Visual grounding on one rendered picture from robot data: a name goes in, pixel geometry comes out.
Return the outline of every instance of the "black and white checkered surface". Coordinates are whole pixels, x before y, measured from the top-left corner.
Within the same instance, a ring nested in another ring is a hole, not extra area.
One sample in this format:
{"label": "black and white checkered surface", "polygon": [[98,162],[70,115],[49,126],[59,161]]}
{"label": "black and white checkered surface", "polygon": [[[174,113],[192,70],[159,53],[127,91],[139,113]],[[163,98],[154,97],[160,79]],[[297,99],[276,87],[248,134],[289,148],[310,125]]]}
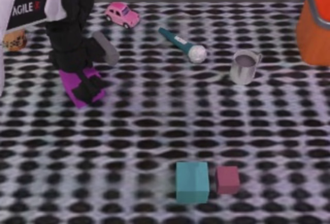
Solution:
{"label": "black and white checkered surface", "polygon": [[[300,59],[301,5],[138,3],[133,30],[108,23],[106,6],[86,35],[104,32],[121,59],[96,66],[109,87],[93,106],[70,102],[42,26],[5,54],[0,223],[330,223],[330,70]],[[158,27],[208,59],[189,63]],[[228,78],[238,49],[264,55],[245,87]],[[174,164],[185,160],[209,162],[207,204],[176,204]],[[215,165],[239,167],[238,194],[215,194]]]}

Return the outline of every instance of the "cup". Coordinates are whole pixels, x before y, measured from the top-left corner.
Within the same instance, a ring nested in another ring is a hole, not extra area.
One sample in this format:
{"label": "cup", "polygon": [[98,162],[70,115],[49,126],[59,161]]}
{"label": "cup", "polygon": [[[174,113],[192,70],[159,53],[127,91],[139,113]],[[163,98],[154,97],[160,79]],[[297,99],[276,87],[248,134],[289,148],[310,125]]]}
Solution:
{"label": "cup", "polygon": [[254,79],[262,55],[250,50],[239,50],[234,54],[230,78],[237,85],[247,85]]}
{"label": "cup", "polygon": [[26,46],[25,30],[16,30],[4,36],[3,45],[9,51],[19,51]]}

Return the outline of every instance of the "teal cube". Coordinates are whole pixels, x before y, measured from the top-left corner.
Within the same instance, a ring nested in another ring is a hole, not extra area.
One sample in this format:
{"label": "teal cube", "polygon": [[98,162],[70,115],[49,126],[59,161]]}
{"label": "teal cube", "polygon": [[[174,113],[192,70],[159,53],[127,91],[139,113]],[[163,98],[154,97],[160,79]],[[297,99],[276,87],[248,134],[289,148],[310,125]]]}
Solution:
{"label": "teal cube", "polygon": [[207,162],[176,163],[176,201],[206,203],[210,193]]}

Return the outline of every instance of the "white robot arm segment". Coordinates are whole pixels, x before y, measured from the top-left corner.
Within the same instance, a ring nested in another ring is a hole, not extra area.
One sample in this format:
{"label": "white robot arm segment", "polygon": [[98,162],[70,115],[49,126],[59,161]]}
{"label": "white robot arm segment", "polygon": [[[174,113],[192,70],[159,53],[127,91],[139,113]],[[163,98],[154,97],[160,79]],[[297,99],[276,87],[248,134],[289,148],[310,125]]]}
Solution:
{"label": "white robot arm segment", "polygon": [[[0,0],[0,41],[6,33],[31,25],[65,19],[62,0]],[[0,46],[0,96],[5,83],[3,47]]]}

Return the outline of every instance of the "pink cube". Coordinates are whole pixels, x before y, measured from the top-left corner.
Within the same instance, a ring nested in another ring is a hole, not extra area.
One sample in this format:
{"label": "pink cube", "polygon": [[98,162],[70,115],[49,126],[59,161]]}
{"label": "pink cube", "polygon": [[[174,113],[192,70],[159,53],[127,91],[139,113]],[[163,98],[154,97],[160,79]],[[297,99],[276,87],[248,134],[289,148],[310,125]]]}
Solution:
{"label": "pink cube", "polygon": [[218,166],[216,169],[218,194],[236,194],[240,187],[238,169],[236,166]]}

